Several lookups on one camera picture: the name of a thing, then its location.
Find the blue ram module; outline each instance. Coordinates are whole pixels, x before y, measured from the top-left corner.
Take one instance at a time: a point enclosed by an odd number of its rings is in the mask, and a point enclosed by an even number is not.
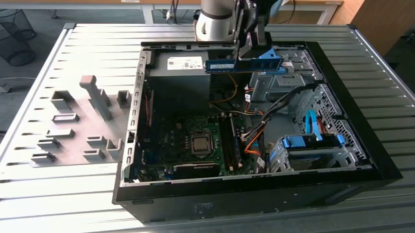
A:
[[[282,61],[281,58],[262,58],[246,61],[237,61],[235,59],[207,60],[206,71],[207,74],[278,71]]]

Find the wire mesh waste basket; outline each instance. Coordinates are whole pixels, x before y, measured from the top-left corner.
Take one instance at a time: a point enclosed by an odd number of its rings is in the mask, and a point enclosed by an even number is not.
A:
[[[16,24],[26,40],[32,39],[36,32],[20,9],[0,9],[0,23]]]
[[[0,57],[12,66],[23,66],[35,60],[35,52],[14,23],[0,22]]]

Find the slotted metal table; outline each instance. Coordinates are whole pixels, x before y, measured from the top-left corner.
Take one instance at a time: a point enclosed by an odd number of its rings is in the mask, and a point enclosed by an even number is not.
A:
[[[193,41],[193,25],[67,25],[0,145],[0,229],[44,232],[414,232],[415,98],[358,30],[270,25],[275,40],[319,41],[403,179],[331,207],[143,225],[113,205],[117,163],[32,168],[30,145],[51,90],[98,77],[107,93],[133,89],[142,41]]]

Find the motherboard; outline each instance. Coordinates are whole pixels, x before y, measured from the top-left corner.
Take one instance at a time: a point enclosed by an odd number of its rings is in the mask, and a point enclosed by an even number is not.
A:
[[[253,174],[253,159],[243,159],[239,114],[157,117],[143,140],[142,177],[149,181]]]

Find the green circuit board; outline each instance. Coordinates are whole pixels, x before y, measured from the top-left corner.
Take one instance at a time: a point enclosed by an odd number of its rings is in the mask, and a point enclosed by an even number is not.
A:
[[[166,169],[174,165],[187,163],[217,163],[221,165],[219,176],[251,174],[253,159],[243,159],[242,168],[230,170],[223,153],[222,132],[218,123],[219,115],[186,115],[177,117],[161,117],[155,119],[154,125],[158,130],[154,137],[153,148],[145,150],[147,172],[153,180],[169,180],[163,176]],[[242,115],[233,116],[234,126],[238,134],[245,132],[245,119]],[[211,136],[211,153],[205,158],[193,154],[191,137],[195,133],[207,133]]]

